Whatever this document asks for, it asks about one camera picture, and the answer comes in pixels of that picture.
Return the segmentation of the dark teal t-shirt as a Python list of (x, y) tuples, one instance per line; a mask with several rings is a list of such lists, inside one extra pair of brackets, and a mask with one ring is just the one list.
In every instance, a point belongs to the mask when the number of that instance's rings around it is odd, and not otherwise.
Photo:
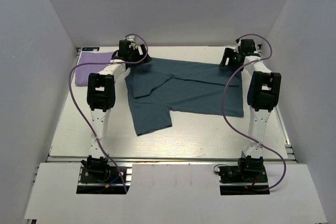
[(216, 64), (154, 58), (125, 78), (138, 136), (172, 126), (172, 111), (242, 118), (241, 73)]

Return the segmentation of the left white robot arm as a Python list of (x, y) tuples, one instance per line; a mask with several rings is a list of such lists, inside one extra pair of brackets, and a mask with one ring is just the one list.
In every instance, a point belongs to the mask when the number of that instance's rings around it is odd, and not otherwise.
[(91, 114), (91, 148), (89, 155), (105, 158), (108, 152), (104, 139), (108, 131), (111, 109), (116, 102), (115, 81), (129, 67), (152, 61), (146, 43), (138, 44), (136, 35), (127, 35), (119, 41), (119, 49), (112, 54), (109, 64), (88, 77), (87, 104)]

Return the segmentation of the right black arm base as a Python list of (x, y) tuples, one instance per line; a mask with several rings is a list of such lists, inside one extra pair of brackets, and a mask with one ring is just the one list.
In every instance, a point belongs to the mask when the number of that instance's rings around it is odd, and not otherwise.
[(262, 157), (241, 157), (237, 165), (218, 164), (213, 167), (213, 171), (219, 176), (219, 190), (222, 196), (270, 194)]

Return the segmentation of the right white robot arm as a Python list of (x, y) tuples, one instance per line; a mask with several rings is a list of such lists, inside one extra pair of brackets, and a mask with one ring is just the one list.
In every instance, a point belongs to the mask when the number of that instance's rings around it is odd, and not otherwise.
[(236, 39), (234, 49), (224, 50), (219, 66), (236, 73), (245, 69), (251, 75), (247, 92), (249, 128), (247, 134), (241, 134), (249, 144), (242, 150), (241, 158), (260, 159), (263, 157), (266, 125), (279, 101), (281, 74), (266, 67), (254, 40), (243, 37)]

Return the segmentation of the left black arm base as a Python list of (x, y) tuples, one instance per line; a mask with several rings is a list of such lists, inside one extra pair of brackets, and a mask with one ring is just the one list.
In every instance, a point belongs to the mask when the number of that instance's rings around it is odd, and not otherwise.
[(88, 156), (81, 161), (77, 194), (125, 195), (131, 185), (131, 168), (115, 167), (104, 157)]

